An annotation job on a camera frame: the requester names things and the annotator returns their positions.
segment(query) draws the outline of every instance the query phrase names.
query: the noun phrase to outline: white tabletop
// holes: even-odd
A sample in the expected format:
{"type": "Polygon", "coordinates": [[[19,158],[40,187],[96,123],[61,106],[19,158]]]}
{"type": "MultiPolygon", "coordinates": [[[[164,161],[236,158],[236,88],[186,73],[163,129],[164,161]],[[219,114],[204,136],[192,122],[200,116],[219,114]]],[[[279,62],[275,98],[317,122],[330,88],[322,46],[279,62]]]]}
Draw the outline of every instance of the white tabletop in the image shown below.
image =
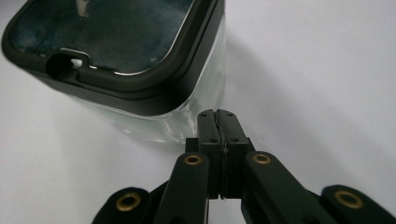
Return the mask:
{"type": "MultiPolygon", "coordinates": [[[[24,1],[0,3],[0,30],[24,1]]],[[[228,0],[226,86],[257,150],[315,193],[347,185],[396,215],[396,2],[228,0]]],[[[169,178],[182,145],[136,140],[0,55],[0,223],[90,223],[169,178]]],[[[244,223],[237,200],[209,223],[244,223]]]]}

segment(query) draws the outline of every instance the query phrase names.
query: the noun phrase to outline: white surface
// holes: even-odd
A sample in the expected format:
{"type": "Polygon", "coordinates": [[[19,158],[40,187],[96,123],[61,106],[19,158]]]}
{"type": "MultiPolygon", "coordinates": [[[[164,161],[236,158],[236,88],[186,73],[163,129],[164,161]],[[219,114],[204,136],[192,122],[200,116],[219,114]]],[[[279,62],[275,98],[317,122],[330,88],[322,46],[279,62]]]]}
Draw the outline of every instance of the white surface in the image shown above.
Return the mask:
{"type": "MultiPolygon", "coordinates": [[[[0,3],[4,30],[23,1],[0,3]]],[[[227,1],[223,109],[308,189],[359,189],[396,215],[396,2],[227,1]]],[[[0,223],[90,223],[152,190],[182,146],[138,141],[0,56],[0,223]]],[[[243,223],[239,202],[209,223],[243,223]]]]}

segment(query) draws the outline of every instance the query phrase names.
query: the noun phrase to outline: transparent plastic wall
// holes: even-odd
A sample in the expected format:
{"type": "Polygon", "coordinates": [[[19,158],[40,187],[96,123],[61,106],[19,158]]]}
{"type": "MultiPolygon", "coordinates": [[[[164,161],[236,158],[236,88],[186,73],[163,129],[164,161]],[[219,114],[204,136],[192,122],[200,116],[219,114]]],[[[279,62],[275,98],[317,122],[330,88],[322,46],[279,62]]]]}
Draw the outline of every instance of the transparent plastic wall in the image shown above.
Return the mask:
{"type": "Polygon", "coordinates": [[[121,132],[153,142],[185,143],[197,134],[197,115],[217,109],[224,89],[225,20],[219,25],[215,42],[190,98],[179,108],[160,116],[142,117],[112,107],[77,99],[79,103],[105,116],[121,132]]]}

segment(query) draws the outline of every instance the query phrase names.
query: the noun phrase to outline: plastic container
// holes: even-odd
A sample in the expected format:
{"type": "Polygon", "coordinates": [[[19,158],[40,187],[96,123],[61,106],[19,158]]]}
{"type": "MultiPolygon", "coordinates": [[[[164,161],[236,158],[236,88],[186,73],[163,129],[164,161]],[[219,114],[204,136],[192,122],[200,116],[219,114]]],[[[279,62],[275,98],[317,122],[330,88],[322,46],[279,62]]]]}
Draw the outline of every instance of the plastic container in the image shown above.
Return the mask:
{"type": "Polygon", "coordinates": [[[2,47],[124,132],[183,143],[222,94],[224,0],[30,0],[2,47]]]}

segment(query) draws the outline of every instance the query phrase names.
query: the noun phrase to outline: metal grommet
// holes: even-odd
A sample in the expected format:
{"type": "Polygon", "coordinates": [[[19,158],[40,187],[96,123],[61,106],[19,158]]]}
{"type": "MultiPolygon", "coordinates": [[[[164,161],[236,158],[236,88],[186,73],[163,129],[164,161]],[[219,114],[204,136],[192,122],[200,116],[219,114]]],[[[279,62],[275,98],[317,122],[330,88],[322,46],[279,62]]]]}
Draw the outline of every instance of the metal grommet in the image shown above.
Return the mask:
{"type": "Polygon", "coordinates": [[[264,154],[254,155],[253,160],[260,164],[268,164],[271,162],[271,158],[264,154]]]}
{"type": "Polygon", "coordinates": [[[184,159],[184,162],[186,162],[188,165],[197,165],[202,162],[202,159],[199,156],[191,155],[186,157],[186,159],[184,159]]]}
{"type": "Polygon", "coordinates": [[[140,204],[140,196],[135,192],[128,192],[117,200],[116,206],[121,212],[128,212],[140,204]]]}
{"type": "Polygon", "coordinates": [[[349,207],[349,208],[354,208],[354,209],[359,209],[363,207],[363,201],[361,200],[360,197],[358,197],[356,194],[351,193],[346,190],[337,190],[334,193],[335,199],[342,205],[349,207]]]}

